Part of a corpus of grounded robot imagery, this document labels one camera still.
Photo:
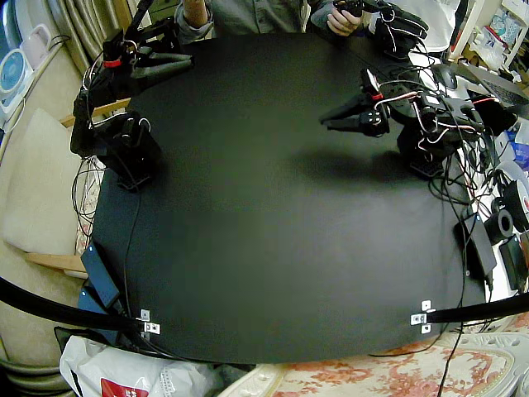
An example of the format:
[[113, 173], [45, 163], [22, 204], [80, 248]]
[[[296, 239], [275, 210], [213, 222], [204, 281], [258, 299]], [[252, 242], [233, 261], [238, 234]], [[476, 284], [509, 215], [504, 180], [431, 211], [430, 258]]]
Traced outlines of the person's right hand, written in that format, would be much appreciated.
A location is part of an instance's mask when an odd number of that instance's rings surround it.
[[200, 28], [207, 23], [207, 6], [204, 0], [183, 0], [183, 15], [187, 23]]

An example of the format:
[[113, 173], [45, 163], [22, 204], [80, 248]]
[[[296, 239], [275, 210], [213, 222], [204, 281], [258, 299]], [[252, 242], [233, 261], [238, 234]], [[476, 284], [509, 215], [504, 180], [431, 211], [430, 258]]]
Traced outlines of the person's left hand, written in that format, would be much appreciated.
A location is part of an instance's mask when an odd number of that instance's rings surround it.
[[326, 24], [334, 34], [347, 37], [360, 27], [362, 18], [355, 17], [346, 10], [340, 11], [334, 7], [327, 15]]

